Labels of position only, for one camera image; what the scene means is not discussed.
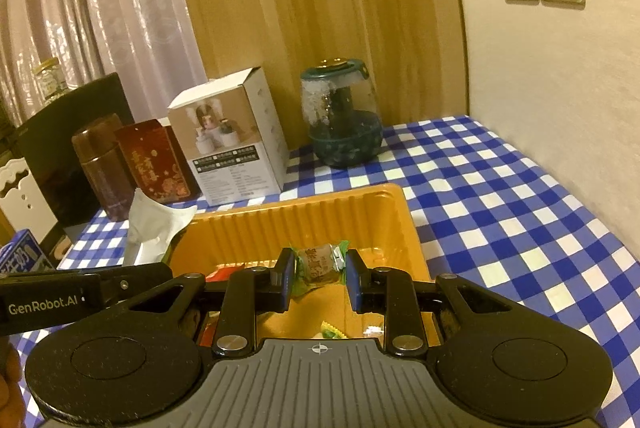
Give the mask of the person's left hand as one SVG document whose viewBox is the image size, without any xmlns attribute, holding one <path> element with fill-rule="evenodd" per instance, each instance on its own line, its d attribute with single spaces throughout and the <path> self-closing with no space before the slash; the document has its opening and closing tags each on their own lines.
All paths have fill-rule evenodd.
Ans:
<svg viewBox="0 0 640 428">
<path fill-rule="evenodd" d="M 22 364 L 20 355 L 11 342 L 6 346 L 3 359 L 4 372 L 1 374 L 0 427 L 22 428 L 26 416 L 26 406 L 20 389 Z"/>
</svg>

